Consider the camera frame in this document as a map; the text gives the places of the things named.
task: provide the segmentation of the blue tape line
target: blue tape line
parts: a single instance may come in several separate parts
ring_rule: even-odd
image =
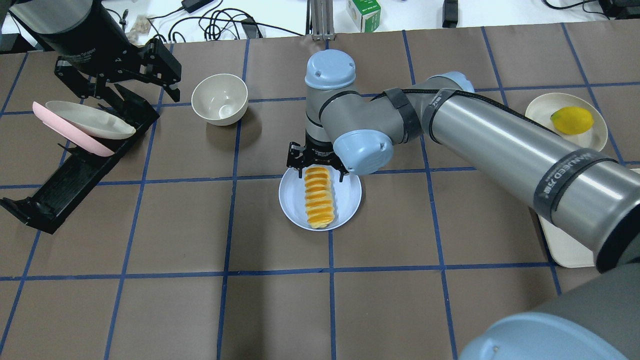
[[[409,63],[409,74],[411,75],[411,84],[415,85],[415,75],[413,73],[413,62],[411,61],[411,51],[409,51],[409,41],[406,39],[405,30],[402,30],[402,39],[404,40],[404,50],[406,51],[406,60]]]
[[[25,184],[25,185],[0,185],[0,190],[3,189],[39,189],[40,184]]]
[[[27,281],[44,281],[44,280],[104,280],[119,279],[118,274],[88,274],[88,275],[32,275],[27,276]]]
[[[593,107],[595,107],[596,110],[598,110],[598,112],[602,114],[602,110],[600,109],[600,105],[598,105],[598,100],[596,99],[596,95],[593,93],[593,90],[591,89],[591,84],[589,84],[589,80],[587,79],[587,74],[584,72],[584,69],[582,68],[582,64],[580,62],[580,59],[578,58],[578,53],[576,52],[575,47],[573,46],[571,37],[569,37],[569,32],[566,30],[566,26],[564,25],[564,23],[560,23],[560,26],[562,27],[562,31],[564,33],[564,37],[566,38],[566,41],[569,43],[569,48],[571,49],[571,53],[573,54],[575,63],[578,65],[578,70],[580,70],[580,75],[582,75],[582,80],[584,80],[584,84],[587,87],[589,96],[593,101]],[[622,153],[618,149],[618,144],[616,144],[616,140],[614,139],[613,134],[611,133],[611,130],[609,130],[609,141],[611,142],[611,146],[613,146],[613,149],[616,152],[618,161],[620,163],[623,163],[625,159],[622,157]]]
[[[444,308],[447,313],[449,339],[451,340],[451,354],[453,355],[453,360],[458,360],[458,347],[456,345],[456,334],[453,330],[453,316],[451,315],[451,302],[449,301],[449,287],[445,270],[440,271],[440,279],[442,281],[442,293],[444,294]]]
[[[589,83],[591,87],[606,87],[606,86],[637,86],[640,85],[640,81],[631,81],[630,83],[604,83],[604,84],[592,84]]]
[[[329,269],[333,269],[333,230],[328,232],[329,242]],[[330,316],[330,329],[331,329],[331,360],[336,360],[336,346],[335,346],[335,274],[333,271],[329,274],[329,316]]]
[[[249,39],[246,39],[246,45],[244,47],[244,63],[242,67],[242,81],[246,82],[246,68],[249,62]]]
[[[432,168],[429,171],[431,172],[442,172],[442,171],[476,171],[477,169],[474,167],[438,167]]]
[[[496,264],[457,264],[457,265],[399,265],[399,266],[354,266],[341,268],[300,268],[283,270],[239,270],[239,271],[204,271],[204,272],[168,272],[125,274],[125,279],[169,279],[174,277],[219,277],[219,276],[272,276],[297,274],[334,274],[339,272],[395,272],[395,271],[433,271],[433,270],[473,270],[473,269],[505,269],[505,268],[541,268],[555,266],[553,262],[537,263],[496,263]],[[122,274],[86,274],[86,275],[29,275],[25,281],[45,280],[103,280],[119,279]],[[20,281],[22,276],[2,276],[0,281]]]
[[[246,47],[244,48],[244,62],[242,69],[242,80],[246,82],[246,71],[249,64],[249,39],[246,39]],[[229,223],[227,228],[227,247],[225,249],[225,273],[229,271],[229,261],[231,257],[231,239],[233,236],[234,227],[234,212],[236,210],[236,188],[237,188],[237,170],[238,170],[238,157],[240,153],[240,134],[242,131],[242,119],[237,123],[236,128],[236,146],[234,147],[234,169],[233,169],[233,183],[231,186],[231,205],[229,207]],[[225,308],[227,305],[227,285],[228,276],[225,275],[222,278],[222,290],[220,291],[220,316],[218,318],[218,343],[216,359],[220,360],[222,356],[222,335],[225,326]]]
[[[127,274],[127,279],[171,279],[176,277],[218,277],[224,276],[224,271],[204,271],[204,272],[169,272],[160,274]]]
[[[272,99],[250,99],[249,102],[274,102],[274,101],[303,101],[306,97],[275,97]]]
[[[13,79],[13,83],[11,84],[11,88],[9,89],[9,93],[6,94],[6,99],[4,100],[4,104],[2,105],[2,109],[0,110],[0,113],[2,113],[3,115],[5,114],[5,110],[7,105],[9,105],[9,99],[11,99],[11,95],[13,94],[13,91],[15,90],[15,85],[18,83],[18,79],[20,78],[20,74],[22,73],[22,70],[24,69],[24,64],[27,62],[27,56],[29,56],[29,53],[24,53],[24,57],[22,58],[22,63],[20,63],[20,67],[18,68],[18,72],[15,74],[15,78]]]
[[[25,110],[25,111],[7,111],[2,115],[31,115],[31,114],[33,114],[32,110]]]
[[[123,180],[123,181],[101,181],[98,186],[111,186],[111,185],[140,185],[140,180]]]
[[[486,50],[489,52],[489,59],[491,60],[491,66],[493,67],[493,73],[495,74],[495,80],[498,82],[498,89],[500,90],[500,95],[502,96],[502,102],[505,106],[509,106],[507,102],[507,95],[504,93],[504,87],[502,86],[502,80],[500,79],[500,74],[498,73],[498,66],[495,64],[495,58],[493,57],[493,51],[491,50],[491,44],[489,44],[489,38],[486,36],[486,30],[484,26],[480,27],[482,31],[482,37],[484,38],[484,44],[486,45]]]
[[[162,99],[164,96],[164,89],[160,90],[160,96],[158,97],[158,105],[156,105],[156,111],[160,111],[162,106]],[[127,267],[129,266],[129,256],[131,255],[131,246],[133,244],[133,238],[136,233],[136,225],[138,224],[138,215],[140,213],[140,206],[142,204],[142,196],[145,191],[145,183],[147,180],[147,172],[149,168],[149,160],[151,158],[151,150],[154,144],[154,138],[156,135],[157,121],[155,121],[151,127],[151,134],[149,136],[149,145],[147,146],[147,155],[145,157],[145,165],[142,170],[142,177],[140,179],[140,190],[138,192],[138,200],[136,202],[136,209],[133,213],[133,221],[131,222],[131,230],[129,232],[129,241],[127,242],[127,248],[124,254],[124,260],[122,261],[122,271],[120,272],[120,281],[118,281],[118,291],[116,292],[116,300],[113,304],[113,312],[111,314],[111,323],[109,324],[109,334],[107,336],[107,343],[104,349],[104,360],[109,359],[109,353],[111,351],[111,341],[113,340],[113,331],[116,325],[116,319],[118,318],[118,309],[120,307],[120,299],[122,297],[122,288],[124,287],[125,275],[127,273]]]
[[[548,89],[562,89],[562,88],[586,88],[584,84],[578,85],[540,85],[540,86],[514,86],[510,88],[504,88],[506,91],[512,90],[548,90]]]
[[[172,107],[176,107],[176,106],[191,106],[190,102],[175,102],[173,104],[163,104],[162,107],[163,108],[172,108]]]
[[[427,189],[429,192],[429,205],[431,206],[431,217],[433,218],[433,230],[436,236],[436,248],[438,249],[438,264],[442,268],[440,272],[440,280],[442,282],[442,295],[444,297],[445,314],[447,317],[447,327],[449,329],[449,341],[451,342],[451,354],[454,360],[458,360],[458,351],[456,346],[456,335],[453,328],[453,316],[451,314],[451,304],[449,303],[449,287],[447,286],[447,275],[445,274],[446,262],[444,260],[444,252],[442,250],[442,241],[440,239],[440,226],[438,225],[438,211],[436,210],[435,198],[433,196],[433,182],[431,179],[431,167],[429,166],[429,158],[424,143],[424,135],[420,135],[420,146],[422,147],[422,159],[424,168],[427,169]]]
[[[447,270],[473,270],[473,269],[509,269],[509,268],[545,268],[549,263],[499,263],[499,264],[461,264],[446,265]]]
[[[500,88],[479,88],[476,92],[500,91]]]
[[[380,174],[414,174],[414,173],[422,173],[422,172],[426,172],[427,170],[423,169],[423,168],[409,168],[409,169],[390,169],[390,170],[378,170],[376,172],[374,172],[373,174],[376,175],[380,175]]]
[[[20,277],[20,284],[18,285],[18,290],[15,293],[13,305],[11,306],[11,311],[9,312],[9,317],[7,318],[6,325],[4,326],[2,339],[0,339],[0,355],[2,355],[2,351],[4,350],[4,344],[6,343],[6,338],[9,335],[9,329],[11,328],[13,317],[15,316],[15,310],[18,308],[18,302],[20,301],[20,296],[22,295],[24,281],[26,280],[27,274],[29,273],[29,267],[31,267],[31,261],[33,260],[33,254],[35,254],[36,252],[36,247],[38,246],[38,240],[40,239],[40,234],[41,232],[40,230],[38,230],[36,232],[35,238],[33,239],[31,250],[29,251],[29,257],[27,258],[27,263],[24,265],[24,270],[22,271],[22,276]]]
[[[199,183],[204,181],[229,181],[233,180],[230,176],[221,177],[186,177],[182,179],[156,179],[147,180],[147,184],[169,184],[169,183]]]
[[[440,265],[399,265],[399,266],[365,266],[334,268],[333,272],[390,272],[390,271],[426,271],[442,270]]]

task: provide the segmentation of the black strap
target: black strap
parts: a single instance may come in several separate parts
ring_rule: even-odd
[[[424,108],[424,112],[422,113],[422,128],[428,129],[429,137],[436,143],[440,142],[436,140],[435,136],[433,136],[433,118],[436,116],[436,112],[438,112],[438,109],[440,109],[442,104],[457,93],[458,90],[456,89],[440,89],[440,91],[433,97],[433,100],[431,100],[427,107]]]
[[[557,210],[569,185],[588,168],[603,161],[616,162],[593,149],[578,149],[558,160],[540,179],[533,195],[533,209],[553,224],[552,212]]]
[[[413,108],[413,105],[404,92],[400,88],[391,88],[385,90],[384,93],[387,95],[387,99],[389,99],[391,105],[402,117],[404,135],[401,143],[407,143],[420,136],[420,134],[422,134],[420,118],[418,118],[415,108]]]
[[[337,98],[341,97],[341,96],[345,96],[345,95],[349,95],[349,94],[355,94],[357,96],[360,96],[360,93],[358,93],[357,91],[354,90],[346,90],[346,91],[341,91],[333,96],[331,96],[329,99],[327,99],[324,104],[322,104],[322,106],[320,107],[320,111],[318,112],[318,119],[322,119],[322,112],[324,111],[324,109],[331,104],[334,100],[336,100]]]

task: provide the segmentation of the yellow lemon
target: yellow lemon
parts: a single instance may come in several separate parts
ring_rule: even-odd
[[[567,135],[578,135],[593,127],[593,116],[587,109],[577,106],[561,108],[551,114],[551,121],[558,131]]]

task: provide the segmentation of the power adapter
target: power adapter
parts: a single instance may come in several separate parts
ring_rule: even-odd
[[[458,0],[444,0],[442,4],[442,27],[455,28],[458,25]]]
[[[182,7],[187,10],[188,13],[192,13],[213,1],[214,0],[182,0]]]

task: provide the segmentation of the white ceramic bowl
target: white ceramic bowl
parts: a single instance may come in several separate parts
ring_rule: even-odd
[[[124,120],[96,108],[68,101],[47,101],[44,106],[85,133],[103,139],[126,139],[136,129]]]
[[[578,135],[567,135],[558,131],[551,121],[551,114],[567,106],[578,106],[588,110],[593,117],[593,127],[586,133]],[[527,107],[525,116],[576,145],[589,147],[596,151],[601,151],[609,138],[607,124],[604,122],[598,110],[590,103],[573,95],[562,94],[560,92],[540,95],[531,101]]]
[[[202,80],[191,94],[191,107],[210,124],[231,125],[244,115],[249,105],[248,90],[241,78],[216,74]]]

